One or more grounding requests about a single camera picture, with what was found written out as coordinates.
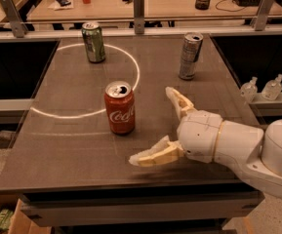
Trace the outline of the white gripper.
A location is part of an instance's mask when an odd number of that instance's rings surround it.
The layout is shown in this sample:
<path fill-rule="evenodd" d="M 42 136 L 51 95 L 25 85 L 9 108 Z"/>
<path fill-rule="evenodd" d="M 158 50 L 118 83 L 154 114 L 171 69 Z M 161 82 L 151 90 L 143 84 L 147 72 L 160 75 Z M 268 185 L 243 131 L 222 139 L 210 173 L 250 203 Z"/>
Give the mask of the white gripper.
<path fill-rule="evenodd" d="M 181 120 L 177 129 L 178 140 L 170 141 L 168 136 L 163 136 L 151 148 L 132 155 L 130 164 L 160 166 L 175 162 L 183 155 L 190 160 L 211 163 L 222 117 L 204 110 L 195 111 L 193 102 L 172 87 L 167 87 L 165 92 Z"/>

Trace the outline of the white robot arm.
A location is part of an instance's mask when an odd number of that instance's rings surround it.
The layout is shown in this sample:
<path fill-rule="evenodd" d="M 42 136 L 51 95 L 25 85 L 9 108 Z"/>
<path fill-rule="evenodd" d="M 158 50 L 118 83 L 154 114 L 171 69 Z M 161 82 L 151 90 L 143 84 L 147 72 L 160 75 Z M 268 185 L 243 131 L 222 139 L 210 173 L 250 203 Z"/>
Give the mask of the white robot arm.
<path fill-rule="evenodd" d="M 180 157 L 216 162 L 259 191 L 282 199 L 282 120 L 262 130 L 197 110 L 174 88 L 168 87 L 166 96 L 180 120 L 178 139 L 162 137 L 151 148 L 131 156 L 132 165 L 152 167 L 175 162 Z"/>

